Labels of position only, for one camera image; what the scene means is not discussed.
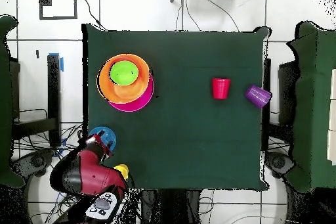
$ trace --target stacked bowls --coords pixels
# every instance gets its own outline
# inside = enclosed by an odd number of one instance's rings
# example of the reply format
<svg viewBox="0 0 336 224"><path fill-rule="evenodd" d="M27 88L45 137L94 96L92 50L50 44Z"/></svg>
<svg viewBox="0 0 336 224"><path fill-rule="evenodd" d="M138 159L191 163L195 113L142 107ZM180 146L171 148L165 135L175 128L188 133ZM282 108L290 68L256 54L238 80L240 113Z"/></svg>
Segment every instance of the stacked bowls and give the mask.
<svg viewBox="0 0 336 224"><path fill-rule="evenodd" d="M154 92L154 80L149 66L139 56L120 54L101 67L97 87L114 108L134 112L149 103Z"/></svg>

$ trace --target button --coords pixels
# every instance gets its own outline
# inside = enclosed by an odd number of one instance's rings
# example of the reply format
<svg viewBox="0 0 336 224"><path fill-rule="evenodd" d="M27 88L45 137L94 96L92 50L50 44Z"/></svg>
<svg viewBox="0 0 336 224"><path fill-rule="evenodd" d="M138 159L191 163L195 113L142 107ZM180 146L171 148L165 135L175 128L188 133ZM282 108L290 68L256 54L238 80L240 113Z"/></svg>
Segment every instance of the button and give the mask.
<svg viewBox="0 0 336 224"><path fill-rule="evenodd" d="M100 210L110 209L110 203L105 199L97 199L96 202L94 202L94 206Z"/></svg>

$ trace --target red cup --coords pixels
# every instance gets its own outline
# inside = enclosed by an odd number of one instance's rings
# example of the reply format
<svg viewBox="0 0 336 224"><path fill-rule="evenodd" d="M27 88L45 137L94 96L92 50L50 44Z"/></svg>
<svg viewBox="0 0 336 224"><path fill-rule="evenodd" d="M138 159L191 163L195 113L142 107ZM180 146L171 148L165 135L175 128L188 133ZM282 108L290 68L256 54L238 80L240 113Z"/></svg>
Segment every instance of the red cup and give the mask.
<svg viewBox="0 0 336 224"><path fill-rule="evenodd" d="M230 82L231 79L227 78L213 78L213 98L226 99Z"/></svg>

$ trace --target blue bowl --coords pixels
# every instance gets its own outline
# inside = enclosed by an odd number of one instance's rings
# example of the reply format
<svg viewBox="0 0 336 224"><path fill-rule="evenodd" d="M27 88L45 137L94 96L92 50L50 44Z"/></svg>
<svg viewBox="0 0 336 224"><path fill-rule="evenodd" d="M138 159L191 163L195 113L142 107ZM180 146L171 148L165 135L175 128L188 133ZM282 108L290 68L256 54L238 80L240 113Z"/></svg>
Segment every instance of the blue bowl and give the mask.
<svg viewBox="0 0 336 224"><path fill-rule="evenodd" d="M109 129L108 127L96 127L93 130L90 131L89 135L92 134L98 134L99 131L104 130L104 134L101 136L102 142L105 144L105 146L112 141L112 145L110 147L110 151L112 151L114 149L114 147L116 146L117 143L117 138L116 135L114 134L114 132Z"/></svg>

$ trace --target purple cup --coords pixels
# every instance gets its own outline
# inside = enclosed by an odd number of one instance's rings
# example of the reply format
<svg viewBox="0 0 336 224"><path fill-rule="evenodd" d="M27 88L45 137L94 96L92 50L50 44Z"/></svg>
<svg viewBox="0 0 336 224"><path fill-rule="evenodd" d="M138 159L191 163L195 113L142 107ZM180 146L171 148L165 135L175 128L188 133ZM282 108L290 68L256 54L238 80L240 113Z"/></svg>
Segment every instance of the purple cup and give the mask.
<svg viewBox="0 0 336 224"><path fill-rule="evenodd" d="M256 85L251 85L245 96L258 108L264 107L272 97L272 94Z"/></svg>

